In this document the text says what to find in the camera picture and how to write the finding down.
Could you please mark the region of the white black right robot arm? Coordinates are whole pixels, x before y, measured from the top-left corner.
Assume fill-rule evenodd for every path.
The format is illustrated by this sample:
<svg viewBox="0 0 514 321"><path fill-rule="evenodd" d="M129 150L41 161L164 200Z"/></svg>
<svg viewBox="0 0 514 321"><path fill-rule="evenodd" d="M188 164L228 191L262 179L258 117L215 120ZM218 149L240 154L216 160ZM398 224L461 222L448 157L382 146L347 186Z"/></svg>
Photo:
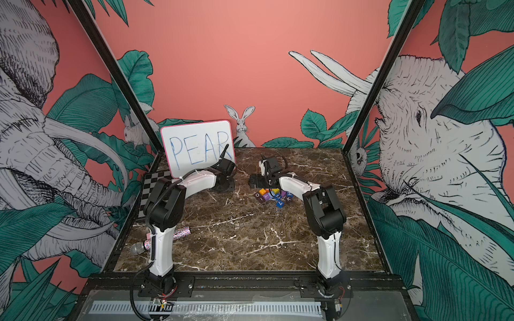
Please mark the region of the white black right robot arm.
<svg viewBox="0 0 514 321"><path fill-rule="evenodd" d="M308 181L280 164L275 156L261 156L259 174L249 179L251 188L290 193L303 202L307 222L317 237L317 286L325 298L342 299L350 294L349 279L341 267L340 243L347 215L331 184Z"/></svg>

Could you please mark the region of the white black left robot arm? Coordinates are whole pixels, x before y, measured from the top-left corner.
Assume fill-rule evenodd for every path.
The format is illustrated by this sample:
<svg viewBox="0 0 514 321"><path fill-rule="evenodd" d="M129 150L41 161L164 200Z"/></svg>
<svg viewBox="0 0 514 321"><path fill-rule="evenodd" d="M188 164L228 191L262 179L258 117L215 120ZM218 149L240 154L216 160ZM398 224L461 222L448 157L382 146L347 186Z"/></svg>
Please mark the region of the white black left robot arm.
<svg viewBox="0 0 514 321"><path fill-rule="evenodd" d="M208 189L227 191L234 182L234 167L192 170L178 179L160 179L145 205L145 224L151 233L151 257L144 268L144 285L167 298L176 291L173 239L182 220L186 199Z"/></svg>

